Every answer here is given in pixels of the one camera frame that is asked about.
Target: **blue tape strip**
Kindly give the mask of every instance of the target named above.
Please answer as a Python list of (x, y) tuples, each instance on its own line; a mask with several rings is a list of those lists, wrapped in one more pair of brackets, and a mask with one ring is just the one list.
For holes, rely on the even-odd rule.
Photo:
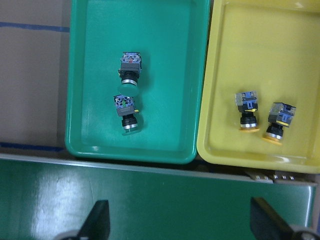
[(70, 27), (65, 27), (65, 26), (47, 26), (47, 25), (14, 23), (14, 22), (4, 22), (4, 21), (0, 21), (0, 28), (44, 30), (44, 31), (53, 31), (53, 32), (60, 32), (60, 33), (69, 33), (70, 32)]
[(0, 147), (11, 148), (11, 149), (23, 149), (23, 150), (41, 150), (41, 151), (48, 151), (48, 152), (60, 152), (64, 150), (63, 147), (28, 145), (28, 144), (19, 144), (19, 143), (10, 143), (10, 142), (0, 142)]

